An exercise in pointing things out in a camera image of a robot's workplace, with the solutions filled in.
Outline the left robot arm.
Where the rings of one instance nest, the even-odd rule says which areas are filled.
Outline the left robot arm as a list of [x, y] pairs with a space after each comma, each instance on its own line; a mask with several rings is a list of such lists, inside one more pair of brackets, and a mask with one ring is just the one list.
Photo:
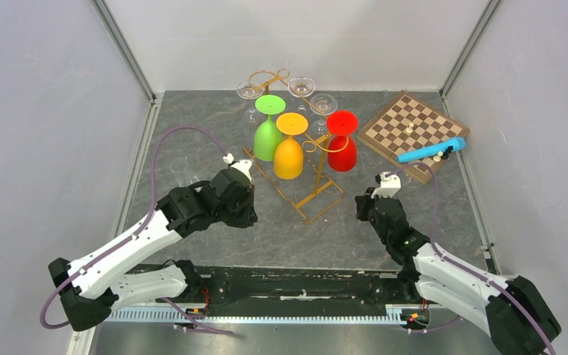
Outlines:
[[57, 258], [48, 265], [67, 316], [65, 325], [85, 331], [113, 311], [140, 302], [180, 297], [197, 300], [203, 290], [192, 262], [180, 260], [158, 269], [130, 274], [155, 252], [210, 225], [246, 229], [257, 222], [252, 162], [242, 159], [211, 180], [173, 188], [145, 217], [115, 239], [83, 257]]

